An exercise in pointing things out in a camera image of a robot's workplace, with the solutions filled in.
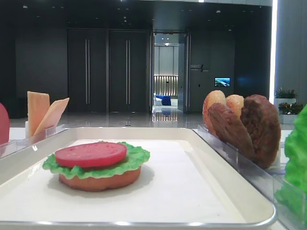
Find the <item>standing bun slice inner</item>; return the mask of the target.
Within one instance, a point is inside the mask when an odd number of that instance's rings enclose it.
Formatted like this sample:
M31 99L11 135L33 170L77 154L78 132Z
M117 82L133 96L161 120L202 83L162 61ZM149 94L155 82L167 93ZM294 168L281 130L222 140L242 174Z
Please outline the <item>standing bun slice inner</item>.
M237 94L229 95L226 97L226 105L240 118L244 97Z

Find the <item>orange cheese slice right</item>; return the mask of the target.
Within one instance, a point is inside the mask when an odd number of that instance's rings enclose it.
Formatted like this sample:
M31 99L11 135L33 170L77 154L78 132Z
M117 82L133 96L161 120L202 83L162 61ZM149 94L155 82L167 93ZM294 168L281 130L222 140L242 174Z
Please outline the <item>orange cheese slice right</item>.
M49 107L45 116L43 117L41 123L38 125L38 128L36 129L34 135L42 132L47 128L56 127L64 110L67 107L68 102L69 98L54 101Z

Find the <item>standing green lettuce leaf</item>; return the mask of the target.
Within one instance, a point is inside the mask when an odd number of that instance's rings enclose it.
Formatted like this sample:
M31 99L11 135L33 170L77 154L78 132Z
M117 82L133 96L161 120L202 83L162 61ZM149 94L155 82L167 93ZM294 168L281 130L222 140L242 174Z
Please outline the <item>standing green lettuce leaf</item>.
M276 199L301 216L307 208L307 108L298 114L294 130L285 139L284 151L289 161L285 167L285 180L276 192Z

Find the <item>standing brown meat patty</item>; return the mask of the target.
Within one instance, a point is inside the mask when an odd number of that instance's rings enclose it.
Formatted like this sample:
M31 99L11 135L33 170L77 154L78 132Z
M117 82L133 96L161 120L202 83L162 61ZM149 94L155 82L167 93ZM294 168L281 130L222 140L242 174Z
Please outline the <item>standing brown meat patty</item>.
M262 95L254 94L244 99L240 119L253 144L253 162L263 169L276 159L281 139L279 113L275 105Z

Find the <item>tomato slice on tray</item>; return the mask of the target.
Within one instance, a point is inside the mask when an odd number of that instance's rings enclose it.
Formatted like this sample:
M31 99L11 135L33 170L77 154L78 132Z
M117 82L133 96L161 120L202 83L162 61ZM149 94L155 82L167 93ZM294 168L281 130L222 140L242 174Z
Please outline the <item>tomato slice on tray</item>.
M127 147L113 142L97 142L81 144L55 152L57 164L72 168L93 168L111 166L123 161L127 155Z

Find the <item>lettuce leaf on tray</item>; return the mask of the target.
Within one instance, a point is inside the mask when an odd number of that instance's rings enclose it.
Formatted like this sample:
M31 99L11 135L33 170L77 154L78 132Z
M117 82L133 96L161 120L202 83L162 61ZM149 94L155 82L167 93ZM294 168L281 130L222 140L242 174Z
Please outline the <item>lettuce leaf on tray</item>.
M43 162L42 168L44 170L49 170L53 174L61 174L67 179L72 179L74 177L79 179L86 179L90 177L100 179L110 178L114 175L122 175L128 171L134 171L140 168L145 162L149 160L149 151L142 149L142 147L135 147L130 145L127 142L122 142L122 144L127 147L126 158L122 162L105 169L86 171L79 166L74 166L73 168L62 167L56 163L54 153L47 157L47 159Z

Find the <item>wall display screen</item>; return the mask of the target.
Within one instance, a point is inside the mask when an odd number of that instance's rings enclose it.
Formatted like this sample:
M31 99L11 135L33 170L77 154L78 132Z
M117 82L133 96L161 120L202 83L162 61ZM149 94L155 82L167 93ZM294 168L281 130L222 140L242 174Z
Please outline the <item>wall display screen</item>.
M229 87L230 78L214 78L215 87Z

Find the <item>standing red tomato slice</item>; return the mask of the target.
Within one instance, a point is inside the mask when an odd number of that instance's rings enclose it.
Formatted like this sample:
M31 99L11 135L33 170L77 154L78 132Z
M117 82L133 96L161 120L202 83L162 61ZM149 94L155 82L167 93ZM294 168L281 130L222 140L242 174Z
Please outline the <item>standing red tomato slice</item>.
M3 104L0 104L0 144L5 144L9 141L10 120L8 112Z

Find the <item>brown meat patty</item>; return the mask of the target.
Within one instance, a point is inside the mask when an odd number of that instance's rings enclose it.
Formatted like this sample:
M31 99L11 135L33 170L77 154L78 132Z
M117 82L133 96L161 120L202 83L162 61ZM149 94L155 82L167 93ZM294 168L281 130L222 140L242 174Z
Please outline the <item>brown meat patty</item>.
M208 110L209 131L222 142L236 147L243 156L254 160L256 154L247 129L240 118L225 104L214 103Z
M240 119L253 144L253 162L263 169L276 159L281 139L279 113L275 105L262 95L254 94L244 99Z

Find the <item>bottom bun on tray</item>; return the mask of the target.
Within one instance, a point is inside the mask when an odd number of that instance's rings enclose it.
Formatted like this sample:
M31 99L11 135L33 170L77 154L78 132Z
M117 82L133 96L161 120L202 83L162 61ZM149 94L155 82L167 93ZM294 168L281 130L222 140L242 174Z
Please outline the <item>bottom bun on tray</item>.
M134 183L140 176L141 166L136 170L124 172L122 175L114 175L108 178L88 177L80 179L75 176L67 179L64 175L59 175L59 181L68 187L86 192L101 192L107 189L117 189Z

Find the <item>white rectangular tray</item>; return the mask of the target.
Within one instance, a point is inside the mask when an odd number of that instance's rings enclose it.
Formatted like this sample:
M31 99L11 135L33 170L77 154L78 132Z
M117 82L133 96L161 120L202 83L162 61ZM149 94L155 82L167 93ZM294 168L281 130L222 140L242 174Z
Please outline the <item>white rectangular tray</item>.
M42 169L58 149L101 140L149 151L136 182L91 193ZM268 230L276 219L274 204L190 129L71 128L0 161L3 230Z

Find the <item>clear acrylic rack right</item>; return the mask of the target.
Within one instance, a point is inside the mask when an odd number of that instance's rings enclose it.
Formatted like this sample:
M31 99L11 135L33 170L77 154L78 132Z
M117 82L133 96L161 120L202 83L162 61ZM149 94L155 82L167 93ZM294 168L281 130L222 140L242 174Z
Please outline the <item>clear acrylic rack right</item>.
M264 170L239 154L230 144L225 144L207 128L199 125L197 133L224 158L239 174L272 201L277 208L279 222L289 230L307 228L307 195L285 180L285 163L279 160Z

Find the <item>orange cheese slice left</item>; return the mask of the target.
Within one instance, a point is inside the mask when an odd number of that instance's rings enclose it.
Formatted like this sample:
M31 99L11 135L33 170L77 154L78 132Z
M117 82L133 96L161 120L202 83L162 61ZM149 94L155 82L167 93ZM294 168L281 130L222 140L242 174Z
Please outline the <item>orange cheese slice left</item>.
M35 134L50 107L50 98L47 93L27 92L28 103L28 136Z

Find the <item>potted plants in planter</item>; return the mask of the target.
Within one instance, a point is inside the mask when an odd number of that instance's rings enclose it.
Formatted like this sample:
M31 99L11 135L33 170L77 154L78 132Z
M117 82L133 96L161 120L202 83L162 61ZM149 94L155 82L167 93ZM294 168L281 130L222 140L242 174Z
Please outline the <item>potted plants in planter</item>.
M297 93L294 89L275 91L274 105L277 107L281 124L292 124L297 115L302 111L303 105L296 102Z

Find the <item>clear acrylic rack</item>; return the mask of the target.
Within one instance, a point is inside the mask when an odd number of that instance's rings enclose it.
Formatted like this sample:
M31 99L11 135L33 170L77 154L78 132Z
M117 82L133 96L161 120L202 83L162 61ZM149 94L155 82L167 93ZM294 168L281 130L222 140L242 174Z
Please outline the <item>clear acrylic rack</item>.
M225 144L207 128L199 125L197 133L224 158L239 174L272 201L277 208L279 222L289 230L307 228L307 195L285 180L285 163L279 160L264 170L239 154L230 144Z
M0 158L9 156L21 149L35 145L39 141L45 140L48 137L51 137L66 129L68 129L68 127L65 124L63 124L58 127L48 128L45 131L37 135L34 135L30 138L21 139L21 137L25 137L26 133L25 128L23 127L11 128L10 131L12 131L12 137L16 139L11 139L9 140L9 142L2 144L0 146Z

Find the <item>clear acrylic rack left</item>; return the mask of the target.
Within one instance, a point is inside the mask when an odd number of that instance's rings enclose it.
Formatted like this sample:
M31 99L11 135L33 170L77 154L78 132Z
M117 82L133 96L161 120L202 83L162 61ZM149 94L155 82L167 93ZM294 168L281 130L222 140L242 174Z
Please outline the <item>clear acrylic rack left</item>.
M9 140L9 142L2 144L0 146L0 158L9 156L21 149L35 145L39 141L45 140L48 137L51 137L66 129L68 129L68 127L65 124L63 124L58 127L48 128L45 131L37 135L34 135L30 138L21 139L21 137L25 137L26 133L25 128L23 127L11 128L10 131L12 131L12 137L16 139L11 139Z

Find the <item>orange cheese slice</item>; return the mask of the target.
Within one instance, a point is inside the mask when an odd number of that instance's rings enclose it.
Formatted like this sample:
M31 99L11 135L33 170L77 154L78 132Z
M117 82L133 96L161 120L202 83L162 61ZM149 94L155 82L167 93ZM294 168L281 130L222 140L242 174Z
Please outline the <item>orange cheese slice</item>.
M28 103L28 136L35 134L50 107L50 98L47 93L27 92Z
M41 123L38 125L38 128L36 129L34 135L42 132L47 128L56 127L64 110L67 107L68 102L69 98L54 101L49 107L45 116L43 117Z

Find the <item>black double door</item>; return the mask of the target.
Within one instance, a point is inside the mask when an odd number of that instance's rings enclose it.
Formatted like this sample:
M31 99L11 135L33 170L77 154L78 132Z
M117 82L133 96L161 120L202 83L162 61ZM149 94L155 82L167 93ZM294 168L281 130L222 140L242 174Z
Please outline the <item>black double door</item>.
M145 31L68 30L70 112L146 112Z

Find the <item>standing bun slice outer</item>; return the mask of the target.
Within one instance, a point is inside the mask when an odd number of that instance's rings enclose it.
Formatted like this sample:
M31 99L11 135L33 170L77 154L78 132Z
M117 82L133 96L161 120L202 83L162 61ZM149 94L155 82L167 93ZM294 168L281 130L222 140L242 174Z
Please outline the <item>standing bun slice outer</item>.
M226 98L221 90L211 91L204 99L202 107L202 117L204 124L212 135L217 136L208 115L208 110L214 103L221 103L226 105Z

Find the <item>standing bun slice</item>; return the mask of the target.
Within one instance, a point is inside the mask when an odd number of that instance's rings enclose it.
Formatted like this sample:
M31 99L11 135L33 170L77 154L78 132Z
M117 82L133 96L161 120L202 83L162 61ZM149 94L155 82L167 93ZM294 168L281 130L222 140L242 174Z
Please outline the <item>standing bun slice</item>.
M217 136L208 115L208 110L214 103L221 103L226 105L226 98L221 90L211 91L204 99L202 107L202 117L204 124L212 135Z
M240 118L244 97L237 94L229 95L226 97L226 105Z

